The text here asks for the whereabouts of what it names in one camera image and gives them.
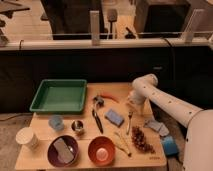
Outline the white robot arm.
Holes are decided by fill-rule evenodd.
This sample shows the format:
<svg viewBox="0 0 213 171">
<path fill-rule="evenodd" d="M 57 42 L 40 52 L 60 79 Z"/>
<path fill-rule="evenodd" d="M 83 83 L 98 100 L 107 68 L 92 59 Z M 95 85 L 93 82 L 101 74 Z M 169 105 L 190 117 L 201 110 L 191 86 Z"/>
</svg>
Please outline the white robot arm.
<svg viewBox="0 0 213 171">
<path fill-rule="evenodd" d="M 133 80 L 129 100 L 146 99 L 187 128 L 182 171 L 213 171 L 213 109 L 204 110 L 157 88 L 158 79 L 147 74 Z"/>
</svg>

